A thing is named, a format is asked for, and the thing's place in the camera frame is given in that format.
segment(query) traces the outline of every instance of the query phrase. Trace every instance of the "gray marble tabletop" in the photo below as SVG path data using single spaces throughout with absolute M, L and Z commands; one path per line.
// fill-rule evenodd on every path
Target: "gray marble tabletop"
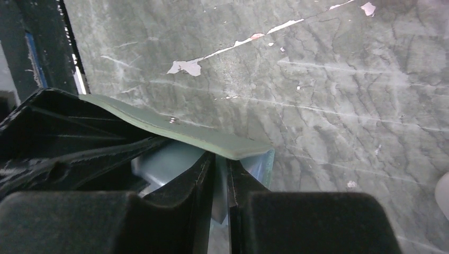
M 274 191 L 366 192 L 449 253 L 446 0 L 66 1 L 92 93 L 276 149 Z M 215 229 L 211 253 L 228 253 Z

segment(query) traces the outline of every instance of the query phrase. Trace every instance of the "light green fabric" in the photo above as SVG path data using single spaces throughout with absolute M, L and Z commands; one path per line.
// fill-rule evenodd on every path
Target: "light green fabric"
M 170 123 L 160 115 L 136 108 L 103 95 L 80 94 L 81 100 L 95 104 L 124 121 L 148 132 L 178 140 L 211 151 L 232 160 L 261 155 L 272 147 L 269 144 L 244 139 L 231 134 L 191 126 L 183 123 Z

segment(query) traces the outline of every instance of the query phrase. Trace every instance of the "marble surface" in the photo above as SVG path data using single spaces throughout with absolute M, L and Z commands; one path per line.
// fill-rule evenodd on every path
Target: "marble surface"
M 92 93 L 271 143 L 272 190 L 372 194 L 404 253 L 449 253 L 434 197 L 449 170 L 449 2 L 367 3 L 66 7 Z M 215 229 L 210 252 L 227 241 Z

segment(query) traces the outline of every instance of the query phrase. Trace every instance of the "gray marble pattern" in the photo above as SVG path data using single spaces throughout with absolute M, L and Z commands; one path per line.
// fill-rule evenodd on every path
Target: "gray marble pattern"
M 449 2 L 371 0 L 373 15 L 367 2 L 66 6 L 92 93 L 270 143 L 272 190 L 369 193 L 404 253 L 449 253 L 434 197 L 449 170 Z M 228 253 L 227 229 L 209 247 Z

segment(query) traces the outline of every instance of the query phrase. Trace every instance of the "blue strip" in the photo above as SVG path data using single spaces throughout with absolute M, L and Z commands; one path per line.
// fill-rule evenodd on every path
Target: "blue strip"
M 44 76 L 42 68 L 39 64 L 38 53 L 36 51 L 36 44 L 34 43 L 33 35 L 31 35 L 31 33 L 28 33 L 28 32 L 25 33 L 25 35 L 26 35 L 26 38 L 28 39 L 28 43 L 30 44 L 32 57 L 33 57 L 34 63 L 36 64 L 36 68 L 38 69 L 39 78 L 41 79 L 42 86 L 47 88 L 48 87 L 47 81 L 45 80 L 45 76 Z

